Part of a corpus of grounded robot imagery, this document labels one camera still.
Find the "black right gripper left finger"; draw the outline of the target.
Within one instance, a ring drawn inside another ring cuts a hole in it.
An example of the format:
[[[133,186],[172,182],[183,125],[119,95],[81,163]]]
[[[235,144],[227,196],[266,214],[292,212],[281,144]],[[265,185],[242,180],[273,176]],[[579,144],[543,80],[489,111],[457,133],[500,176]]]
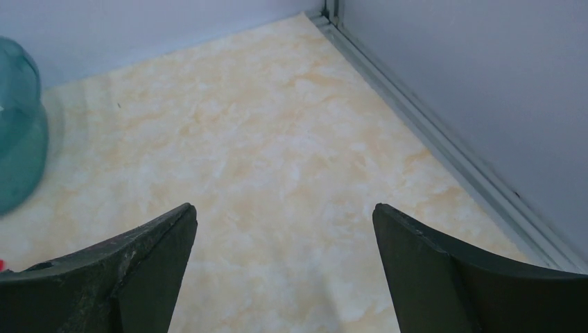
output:
[[[1,273],[2,332],[167,332],[198,227],[185,203],[77,252]]]

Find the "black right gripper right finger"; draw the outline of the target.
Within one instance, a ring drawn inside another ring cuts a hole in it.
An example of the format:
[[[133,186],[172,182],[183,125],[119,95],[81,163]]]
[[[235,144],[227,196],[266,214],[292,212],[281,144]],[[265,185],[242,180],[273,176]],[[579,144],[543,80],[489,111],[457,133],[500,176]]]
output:
[[[377,246],[402,332],[586,332],[587,276],[518,262],[379,203]]]

